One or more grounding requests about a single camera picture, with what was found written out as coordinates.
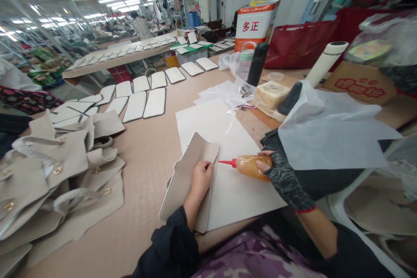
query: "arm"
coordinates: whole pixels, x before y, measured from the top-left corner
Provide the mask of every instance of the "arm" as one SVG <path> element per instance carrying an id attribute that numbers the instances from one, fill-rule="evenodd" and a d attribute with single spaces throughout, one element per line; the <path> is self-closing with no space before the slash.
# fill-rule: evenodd
<path id="1" fill-rule="evenodd" d="M 166 226 L 153 232 L 152 245 L 140 257 L 133 274 L 126 277 L 189 277 L 195 272 L 200 253 L 192 231 L 212 173 L 210 162 L 197 164 L 184 205 L 168 218 Z"/>
<path id="2" fill-rule="evenodd" d="M 256 165 L 271 180 L 282 199 L 291 206 L 322 258 L 310 259 L 312 268 L 328 277 L 387 277 L 388 270 L 371 249 L 350 229 L 332 223 L 301 187 L 293 168 L 281 155 L 271 156 L 274 167 L 257 161 Z"/>

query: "work table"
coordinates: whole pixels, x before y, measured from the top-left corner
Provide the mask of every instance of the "work table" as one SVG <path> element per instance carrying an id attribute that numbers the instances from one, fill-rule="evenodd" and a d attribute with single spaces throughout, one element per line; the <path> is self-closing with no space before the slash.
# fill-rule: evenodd
<path id="1" fill-rule="evenodd" d="M 219 56 L 212 59 L 218 63 Z M 150 246 L 154 229 L 164 225 L 158 219 L 173 166 L 181 156 L 175 113 L 194 105 L 198 92 L 226 80 L 234 81 L 229 70 L 213 70 L 190 77 L 183 69 L 185 81 L 167 86 L 166 112 L 162 116 L 139 119 L 124 124 L 126 130 L 115 137 L 113 148 L 126 162 L 124 206 L 89 229 L 83 238 L 70 242 L 19 277 L 121 277 L 133 272 L 140 255 Z M 280 70 L 281 84 L 292 85 L 303 79 L 308 70 Z M 417 116 L 415 101 L 397 97 L 383 107 L 377 118 L 399 128 Z M 108 105 L 100 107 L 104 112 Z M 236 112 L 236 117 L 257 143 L 279 123 L 259 110 Z M 241 221 L 197 236 L 201 252 L 240 231 L 254 219 Z"/>

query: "white thermos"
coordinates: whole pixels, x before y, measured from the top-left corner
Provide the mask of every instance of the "white thermos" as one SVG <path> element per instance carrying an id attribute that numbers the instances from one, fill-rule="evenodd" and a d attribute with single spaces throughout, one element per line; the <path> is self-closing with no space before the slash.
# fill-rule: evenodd
<path id="1" fill-rule="evenodd" d="M 329 43 L 318 58 L 317 62 L 314 64 L 310 73 L 308 73 L 305 80 L 308 81 L 313 88 L 315 88 L 333 64 L 336 63 L 340 55 L 346 50 L 348 45 L 349 44 L 346 41 L 335 41 Z"/>

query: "white tissue paper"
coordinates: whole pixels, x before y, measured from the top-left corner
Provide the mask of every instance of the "white tissue paper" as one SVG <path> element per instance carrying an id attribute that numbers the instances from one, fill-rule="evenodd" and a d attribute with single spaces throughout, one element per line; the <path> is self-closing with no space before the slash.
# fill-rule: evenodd
<path id="1" fill-rule="evenodd" d="M 242 98 L 242 94 L 239 92 L 240 87 L 245 87 L 247 91 L 252 91 L 252 94 L 248 97 Z M 233 110 L 239 105 L 245 104 L 253 100 L 255 94 L 255 87 L 249 85 L 243 79 L 236 77 L 234 83 L 226 80 L 224 83 L 208 88 L 199 93 L 200 99 L 194 101 L 195 105 L 211 101 L 217 98 L 221 98 L 224 103 L 227 104 L 230 110 Z"/>
<path id="2" fill-rule="evenodd" d="M 388 166 L 377 141 L 402 135 L 374 118 L 380 106 L 360 104 L 347 93 L 321 91 L 306 80 L 301 82 L 300 99 L 278 128 L 294 169 Z"/>

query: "black thermos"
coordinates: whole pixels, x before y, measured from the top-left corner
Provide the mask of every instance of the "black thermos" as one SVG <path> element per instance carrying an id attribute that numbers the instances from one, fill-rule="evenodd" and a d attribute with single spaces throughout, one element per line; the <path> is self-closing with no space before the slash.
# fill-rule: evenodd
<path id="1" fill-rule="evenodd" d="M 268 43 L 258 43 L 252 56 L 251 68 L 249 69 L 248 84 L 257 86 L 261 79 L 262 70 L 268 53 Z"/>

